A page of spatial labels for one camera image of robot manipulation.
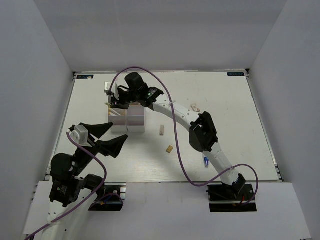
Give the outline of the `grey eraser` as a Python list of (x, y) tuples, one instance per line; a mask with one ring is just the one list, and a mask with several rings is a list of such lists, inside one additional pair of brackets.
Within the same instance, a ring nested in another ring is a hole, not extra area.
[(164, 126), (164, 125), (161, 125), (161, 126), (159, 127), (159, 135), (160, 135), (160, 136), (163, 136), (163, 135), (164, 135), (164, 132), (165, 132), (165, 126)]

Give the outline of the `small tan eraser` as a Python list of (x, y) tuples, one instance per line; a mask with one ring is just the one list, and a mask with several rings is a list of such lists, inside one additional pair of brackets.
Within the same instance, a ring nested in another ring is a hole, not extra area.
[(173, 149), (174, 147), (169, 145), (168, 148), (166, 149), (166, 152), (170, 154), (173, 151)]

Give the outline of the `white boxed eraser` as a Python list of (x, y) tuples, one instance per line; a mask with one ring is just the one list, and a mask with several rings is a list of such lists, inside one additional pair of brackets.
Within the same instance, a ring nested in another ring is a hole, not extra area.
[(195, 103), (192, 103), (190, 107), (194, 112), (197, 112), (197, 113), (200, 112), (200, 108)]

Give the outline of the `clear glue bottle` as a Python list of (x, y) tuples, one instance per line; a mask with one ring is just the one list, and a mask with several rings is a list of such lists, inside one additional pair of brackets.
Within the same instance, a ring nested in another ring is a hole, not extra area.
[(209, 167), (209, 159), (207, 158), (207, 157), (204, 157), (204, 166), (206, 167), (206, 168), (208, 168)]

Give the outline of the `orange capped white marker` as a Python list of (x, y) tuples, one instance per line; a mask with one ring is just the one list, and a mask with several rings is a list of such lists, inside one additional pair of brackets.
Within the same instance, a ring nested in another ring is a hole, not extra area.
[(112, 115), (112, 116), (121, 116), (121, 114), (111, 108), (108, 109), (108, 113), (109, 115)]

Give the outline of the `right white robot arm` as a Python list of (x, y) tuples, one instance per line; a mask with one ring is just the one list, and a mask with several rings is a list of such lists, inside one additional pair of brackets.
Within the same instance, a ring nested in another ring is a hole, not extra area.
[(233, 200), (243, 195), (246, 180), (223, 153), (216, 127), (208, 112), (197, 113), (175, 103), (167, 90), (149, 87), (137, 72), (128, 74), (124, 79), (126, 87), (119, 85), (116, 92), (112, 91), (111, 86), (105, 90), (113, 109), (127, 110), (130, 104), (139, 103), (171, 118), (174, 125), (180, 124), (188, 131), (191, 147), (208, 158), (218, 172), (226, 195)]

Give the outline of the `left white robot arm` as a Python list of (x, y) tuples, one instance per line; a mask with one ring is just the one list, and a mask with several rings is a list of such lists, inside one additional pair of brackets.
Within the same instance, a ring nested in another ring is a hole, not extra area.
[(75, 240), (89, 211), (119, 212), (124, 206), (122, 185), (106, 184), (107, 168), (98, 154), (116, 158), (128, 139), (124, 134), (103, 141), (113, 123), (72, 125), (68, 140), (76, 146), (74, 154), (58, 153), (50, 163), (52, 188), (49, 193), (47, 223), (27, 235), (40, 233), (43, 240)]

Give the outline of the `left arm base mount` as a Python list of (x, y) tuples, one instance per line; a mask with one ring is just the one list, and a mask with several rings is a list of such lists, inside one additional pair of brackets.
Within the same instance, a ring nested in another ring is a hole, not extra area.
[(89, 207), (91, 212), (120, 212), (126, 198), (125, 183), (105, 183), (98, 197)]

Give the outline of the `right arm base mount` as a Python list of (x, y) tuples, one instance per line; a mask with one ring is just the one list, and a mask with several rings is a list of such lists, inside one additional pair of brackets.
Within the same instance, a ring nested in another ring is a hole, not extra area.
[(206, 192), (211, 213), (257, 212), (255, 198), (246, 204), (254, 195), (254, 189), (251, 184), (246, 184), (237, 196), (222, 184), (208, 185)]

